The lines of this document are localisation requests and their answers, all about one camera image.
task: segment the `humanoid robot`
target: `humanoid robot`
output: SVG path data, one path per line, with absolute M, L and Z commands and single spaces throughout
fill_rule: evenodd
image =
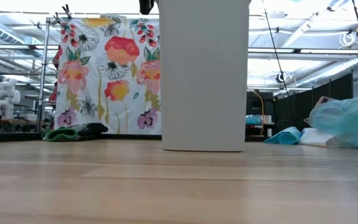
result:
M 0 82 L 0 98 L 6 95 L 4 100 L 0 100 L 0 116 L 5 119 L 13 118 L 13 104 L 20 103 L 20 92 L 15 90 L 16 79 L 4 78 L 3 82 Z

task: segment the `ceiling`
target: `ceiling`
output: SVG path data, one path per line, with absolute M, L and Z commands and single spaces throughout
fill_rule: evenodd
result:
M 92 0 L 92 4 L 78 4 L 78 1 L 66 0 L 73 17 L 99 17 L 99 13 L 121 14 L 127 17 L 139 17 L 139 0 Z M 45 20 L 52 17 L 55 12 L 63 13 L 62 2 L 57 0 L 37 1 L 0 0 L 0 25 L 4 30 L 21 36 L 24 39 L 34 38 L 44 42 Z M 358 49 L 358 39 L 354 38 L 357 20 L 350 0 L 252 0 L 249 20 L 249 47 L 273 47 L 272 39 L 265 19 L 264 7 L 269 14 L 269 21 L 273 31 L 276 47 L 308 48 L 308 49 Z M 158 18 L 158 9 L 155 7 L 151 16 Z M 59 44 L 60 33 L 55 29 L 50 31 L 49 44 Z M 56 51 L 48 51 L 53 57 Z M 39 72 L 40 61 L 36 61 L 34 68 L 32 60 L 19 60 L 17 57 L 32 57 L 20 52 L 0 50 L 0 56 L 19 63 L 28 69 Z M 338 62 L 352 60 L 356 56 L 338 55 L 310 55 L 300 58 L 296 55 L 281 59 L 283 71 L 288 74 L 288 84 L 295 80 L 302 80 L 324 67 L 335 65 Z M 0 65 L 14 71 L 25 71 L 0 60 Z M 250 57 L 248 61 L 248 85 L 278 86 L 275 75 L 280 72 L 275 57 L 260 59 L 258 56 Z M 48 73 L 56 72 L 49 65 Z M 54 83 L 55 77 L 47 77 L 47 83 Z

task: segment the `teal towel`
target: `teal towel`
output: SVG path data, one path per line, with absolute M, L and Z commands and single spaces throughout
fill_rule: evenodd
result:
M 301 133 L 296 127 L 286 128 L 275 136 L 266 139 L 264 143 L 268 144 L 296 144 L 301 138 Z

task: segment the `floral curtain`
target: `floral curtain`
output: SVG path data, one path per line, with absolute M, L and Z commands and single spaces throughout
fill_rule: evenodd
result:
M 102 123 L 114 134 L 161 134 L 158 20 L 62 22 L 55 127 Z

